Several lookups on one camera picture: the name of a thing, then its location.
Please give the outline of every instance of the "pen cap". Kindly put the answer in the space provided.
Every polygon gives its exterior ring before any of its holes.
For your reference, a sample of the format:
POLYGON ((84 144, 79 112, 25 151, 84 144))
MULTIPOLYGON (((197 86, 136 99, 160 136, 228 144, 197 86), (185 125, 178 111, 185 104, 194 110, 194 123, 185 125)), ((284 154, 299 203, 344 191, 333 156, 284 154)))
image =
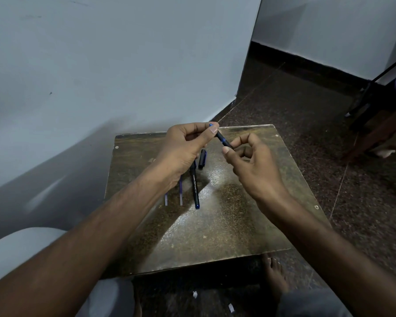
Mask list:
POLYGON ((207 152, 205 149, 202 149, 201 154, 199 156, 198 169, 204 168, 206 159, 207 159, 207 152))

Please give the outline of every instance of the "speckled floor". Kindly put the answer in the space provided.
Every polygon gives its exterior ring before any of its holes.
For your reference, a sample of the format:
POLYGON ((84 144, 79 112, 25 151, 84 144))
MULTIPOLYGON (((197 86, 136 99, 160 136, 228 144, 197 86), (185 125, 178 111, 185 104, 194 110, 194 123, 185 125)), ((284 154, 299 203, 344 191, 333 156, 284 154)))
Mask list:
MULTIPOLYGON (((339 162, 356 138, 343 115, 357 92, 251 49, 236 105, 219 122, 274 124, 333 228, 396 275, 396 155, 339 162)), ((292 288, 326 287, 296 251, 275 257, 292 288)), ((236 315, 253 316, 271 309, 260 274, 259 259, 250 257, 162 272, 135 284, 144 316, 230 316, 229 303, 236 315)))

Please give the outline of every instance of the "left hand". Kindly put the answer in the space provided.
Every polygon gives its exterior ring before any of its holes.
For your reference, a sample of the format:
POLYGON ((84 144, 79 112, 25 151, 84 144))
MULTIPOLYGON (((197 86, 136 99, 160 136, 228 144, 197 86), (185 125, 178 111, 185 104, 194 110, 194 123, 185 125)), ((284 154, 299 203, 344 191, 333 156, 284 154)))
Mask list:
POLYGON ((163 146, 153 162, 169 180, 169 189, 176 186, 179 178, 192 165, 207 143, 218 131, 217 122, 196 122, 174 125, 167 130, 163 146))

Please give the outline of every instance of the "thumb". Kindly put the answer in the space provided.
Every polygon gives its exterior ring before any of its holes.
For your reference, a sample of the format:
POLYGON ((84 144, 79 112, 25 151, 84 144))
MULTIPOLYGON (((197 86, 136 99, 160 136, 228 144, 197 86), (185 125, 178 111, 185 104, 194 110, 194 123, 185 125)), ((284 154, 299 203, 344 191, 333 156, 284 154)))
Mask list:
POLYGON ((191 143, 194 145, 194 148, 199 151, 203 146, 209 143, 212 138, 214 138, 217 131, 217 126, 212 125, 211 127, 206 128, 198 137, 193 139, 191 143))
POLYGON ((223 147, 222 152, 227 163, 231 164, 233 168, 236 168, 237 170, 240 170, 247 164, 241 157, 239 157, 235 150, 230 149, 229 147, 223 147))

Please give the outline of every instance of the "wooden table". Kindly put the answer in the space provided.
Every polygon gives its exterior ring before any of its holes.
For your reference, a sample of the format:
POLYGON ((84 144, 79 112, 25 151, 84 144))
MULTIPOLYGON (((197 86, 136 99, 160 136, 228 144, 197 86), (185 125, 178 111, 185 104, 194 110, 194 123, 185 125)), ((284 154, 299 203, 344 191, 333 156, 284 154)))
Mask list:
MULTIPOLYGON (((222 127, 228 139, 254 132, 276 157, 285 186, 320 220, 328 223, 301 171, 273 125, 222 127)), ((165 133, 118 135, 108 176, 106 198, 134 180, 156 157, 165 133)), ((153 207, 129 240, 118 261, 118 274, 130 276, 176 267, 291 248, 289 241, 244 191, 223 158, 217 138, 208 144, 203 170, 197 169, 200 209, 195 209, 189 173, 153 207)))

